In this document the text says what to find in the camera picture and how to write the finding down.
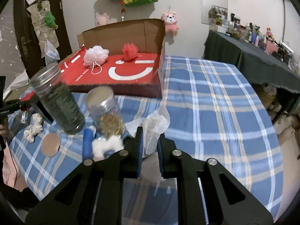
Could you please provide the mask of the person left hand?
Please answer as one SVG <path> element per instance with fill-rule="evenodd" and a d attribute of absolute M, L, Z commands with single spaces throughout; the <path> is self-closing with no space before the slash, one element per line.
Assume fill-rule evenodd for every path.
<path fill-rule="evenodd" d="M 9 135 L 8 123 L 4 122 L 0 125 L 0 135 L 4 138 L 7 138 Z"/>

